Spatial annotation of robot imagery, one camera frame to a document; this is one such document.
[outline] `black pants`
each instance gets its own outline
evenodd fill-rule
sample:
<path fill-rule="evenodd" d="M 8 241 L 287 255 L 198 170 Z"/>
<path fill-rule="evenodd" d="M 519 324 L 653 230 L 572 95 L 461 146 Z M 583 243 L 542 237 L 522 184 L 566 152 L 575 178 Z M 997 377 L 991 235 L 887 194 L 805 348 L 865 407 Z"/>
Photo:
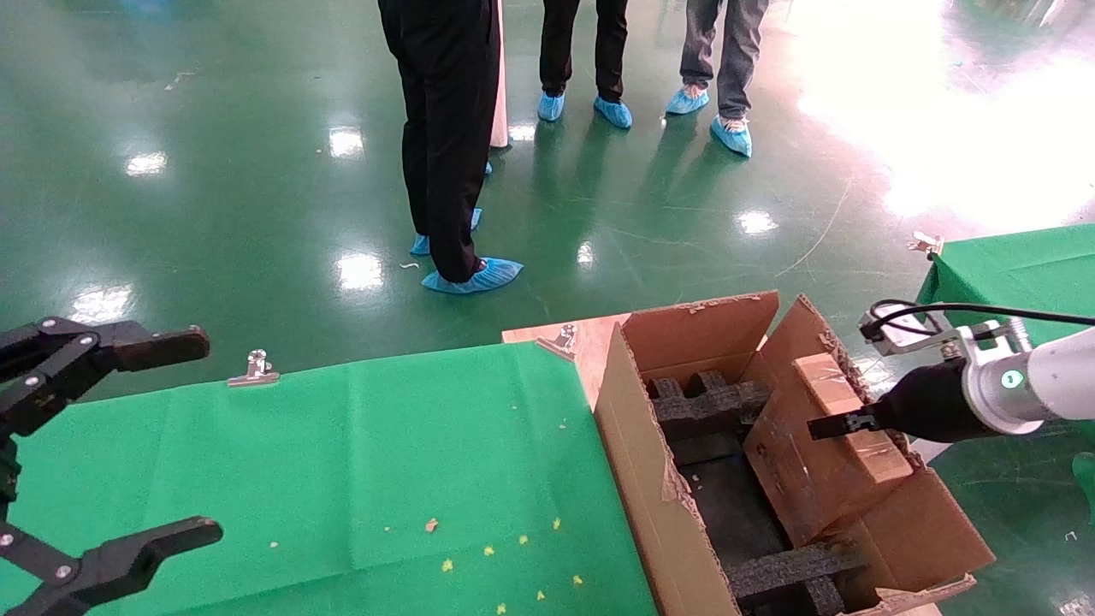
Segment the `black pants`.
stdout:
<path fill-rule="evenodd" d="M 407 120 L 403 178 L 415 231 L 437 271 L 468 281 L 479 267 L 472 209 L 483 188 L 498 93 L 496 0 L 380 0 L 400 63 Z"/>
<path fill-rule="evenodd" d="M 597 0 L 597 91 L 610 102 L 623 95 L 623 44 L 627 39 L 627 0 Z M 540 37 L 540 83 L 558 96 L 570 79 L 570 39 L 578 0 L 544 0 L 544 30 Z"/>

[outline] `cable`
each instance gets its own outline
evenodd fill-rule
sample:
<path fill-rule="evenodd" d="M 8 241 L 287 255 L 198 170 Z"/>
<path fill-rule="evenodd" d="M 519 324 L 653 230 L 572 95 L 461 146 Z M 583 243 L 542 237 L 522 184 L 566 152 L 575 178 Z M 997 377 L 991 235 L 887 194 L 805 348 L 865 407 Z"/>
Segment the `cable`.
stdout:
<path fill-rule="evenodd" d="M 874 332 L 880 332 L 883 326 L 898 327 L 890 324 L 894 319 L 906 315 L 918 315 L 921 313 L 934 313 L 936 311 L 953 311 L 966 313 L 987 313 L 990 315 L 1004 315 L 1007 317 L 1021 317 L 1024 319 L 1035 319 L 1038 322 L 1053 322 L 1058 324 L 1073 324 L 1077 326 L 1095 327 L 1095 317 L 1081 317 L 1079 315 L 1062 315 L 1060 313 L 1047 313 L 1044 311 L 1024 311 L 1022 307 L 1007 307 L 1004 305 L 992 305 L 989 303 L 930 303 L 926 305 L 910 305 L 895 311 L 872 324 Z"/>
<path fill-rule="evenodd" d="M 875 323 L 878 325 L 879 329 L 881 329 L 883 325 L 886 325 L 894 329 L 899 329 L 901 332 L 907 332 L 909 334 L 918 334 L 922 336 L 935 336 L 937 334 L 943 334 L 943 328 L 940 326 L 938 322 L 935 321 L 935 317 L 933 317 L 931 313 L 925 313 L 924 316 L 932 324 L 934 330 L 930 330 L 926 328 L 913 329 L 910 327 L 902 326 L 901 324 L 889 324 L 887 323 L 889 322 L 889 319 L 884 321 L 883 317 L 878 315 L 879 307 L 884 305 L 917 306 L 921 304 L 915 303 L 913 301 L 906 301 L 904 299 L 879 299 L 878 301 L 875 301 L 874 303 L 871 304 L 871 310 L 867 311 L 867 314 L 871 315 L 873 319 L 875 319 Z"/>

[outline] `screw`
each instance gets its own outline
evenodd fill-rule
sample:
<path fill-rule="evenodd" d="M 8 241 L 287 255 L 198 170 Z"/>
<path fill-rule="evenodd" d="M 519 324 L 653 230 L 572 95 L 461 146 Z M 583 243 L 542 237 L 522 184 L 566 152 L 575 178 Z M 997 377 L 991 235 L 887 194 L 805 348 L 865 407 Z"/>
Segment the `screw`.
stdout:
<path fill-rule="evenodd" d="M 944 360 L 956 360 L 961 358 L 961 351 L 958 350 L 958 346 L 954 342 L 944 345 L 941 351 L 943 352 Z"/>

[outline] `cardboard box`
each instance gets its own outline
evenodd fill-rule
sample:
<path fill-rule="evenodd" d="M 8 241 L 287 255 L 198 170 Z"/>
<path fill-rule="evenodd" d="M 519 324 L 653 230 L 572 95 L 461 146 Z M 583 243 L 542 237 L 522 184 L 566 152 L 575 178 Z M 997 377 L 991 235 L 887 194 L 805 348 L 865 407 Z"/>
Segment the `cardboard box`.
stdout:
<path fill-rule="evenodd" d="M 708 370 L 772 390 L 746 452 L 794 545 L 857 547 L 867 567 L 841 585 L 850 608 L 898 614 L 971 586 L 993 555 L 903 439 L 809 440 L 807 419 L 854 408 L 866 390 L 805 297 L 758 350 L 777 311 L 765 291 L 635 313 L 612 335 L 597 421 L 662 616 L 740 614 L 645 387 Z"/>

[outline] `jeans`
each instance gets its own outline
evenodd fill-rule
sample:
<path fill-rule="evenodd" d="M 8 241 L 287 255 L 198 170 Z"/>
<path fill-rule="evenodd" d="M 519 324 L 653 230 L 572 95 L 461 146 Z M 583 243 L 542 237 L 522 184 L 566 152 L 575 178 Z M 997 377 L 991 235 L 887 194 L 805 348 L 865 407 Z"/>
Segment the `jeans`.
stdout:
<path fill-rule="evenodd" d="M 438 274 L 468 281 L 480 264 L 472 210 L 498 91 L 496 0 L 380 0 L 380 13 L 403 81 L 403 178 L 414 228 L 429 235 Z"/>
<path fill-rule="evenodd" d="M 726 4 L 726 23 L 722 66 L 718 67 L 718 115 L 741 119 L 750 106 L 746 88 L 752 81 L 760 58 L 760 22 L 768 11 L 769 0 L 688 0 L 681 79 L 685 85 L 703 89 L 714 79 L 711 46 L 715 40 L 715 20 L 723 4 Z"/>
<path fill-rule="evenodd" d="M 623 44 L 627 39 L 627 0 L 597 0 L 597 92 L 609 102 L 623 95 Z M 549 96 L 558 96 L 570 79 L 570 39 L 578 0 L 544 0 L 540 36 L 540 83 Z"/>

